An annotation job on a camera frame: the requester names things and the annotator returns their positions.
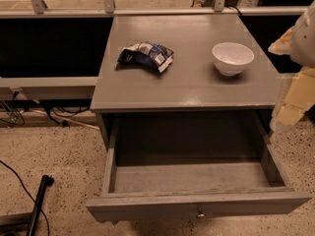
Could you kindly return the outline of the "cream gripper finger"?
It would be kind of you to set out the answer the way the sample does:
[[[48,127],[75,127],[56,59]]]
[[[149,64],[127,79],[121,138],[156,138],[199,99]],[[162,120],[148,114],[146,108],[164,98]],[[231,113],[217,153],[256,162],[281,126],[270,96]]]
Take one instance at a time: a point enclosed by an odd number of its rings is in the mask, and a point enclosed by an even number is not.
[[[289,55],[291,53],[291,38],[293,28],[288,29],[279,39],[273,42],[268,51],[276,55]]]

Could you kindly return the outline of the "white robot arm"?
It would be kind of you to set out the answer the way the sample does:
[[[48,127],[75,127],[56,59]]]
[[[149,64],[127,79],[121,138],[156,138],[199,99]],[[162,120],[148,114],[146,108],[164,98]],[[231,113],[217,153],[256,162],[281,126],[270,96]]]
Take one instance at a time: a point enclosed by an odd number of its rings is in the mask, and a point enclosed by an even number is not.
[[[297,124],[315,105],[315,1],[268,51],[288,55],[302,66],[298,73],[283,80],[272,113],[271,130],[282,132]]]

